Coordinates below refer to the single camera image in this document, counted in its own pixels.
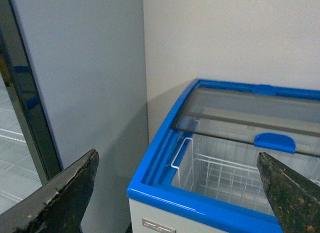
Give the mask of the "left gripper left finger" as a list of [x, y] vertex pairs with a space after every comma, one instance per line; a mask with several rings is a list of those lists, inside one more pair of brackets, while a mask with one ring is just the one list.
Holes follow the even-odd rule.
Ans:
[[99, 154], [91, 149], [0, 215], [2, 233], [78, 233], [95, 185]]

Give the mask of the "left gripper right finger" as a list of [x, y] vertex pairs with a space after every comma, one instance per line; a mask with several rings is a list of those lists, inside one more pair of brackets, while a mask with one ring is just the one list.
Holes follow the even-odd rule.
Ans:
[[257, 158], [264, 194], [284, 233], [320, 231], [320, 186], [266, 152]]

